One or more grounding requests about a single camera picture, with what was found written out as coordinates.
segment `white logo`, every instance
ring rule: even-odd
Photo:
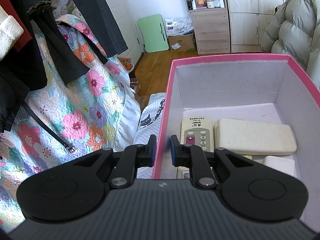
[[[168,184],[166,184],[165,182],[159,183],[159,186],[162,187],[162,188],[166,187],[167,185],[168,185]]]

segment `pink box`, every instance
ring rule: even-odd
[[[191,116],[283,123],[297,139],[295,176],[308,188],[302,220],[320,230],[320,92],[288,55],[231,54],[172,61],[153,179],[175,179],[170,136]],[[264,156],[256,157],[262,161]]]

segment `wooden floor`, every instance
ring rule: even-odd
[[[166,92],[172,60],[197,56],[199,56],[197,52],[172,52],[170,50],[145,53],[135,70],[141,86],[140,96],[146,97],[141,108],[144,109],[148,104],[151,94]]]

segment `wardrobe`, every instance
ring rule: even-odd
[[[260,41],[285,0],[228,0],[231,52],[260,52]]]

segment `shelf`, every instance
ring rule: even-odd
[[[216,11],[216,10],[227,10],[227,8],[216,7],[216,8],[207,8],[207,9],[188,10],[188,12],[203,12],[203,11]]]

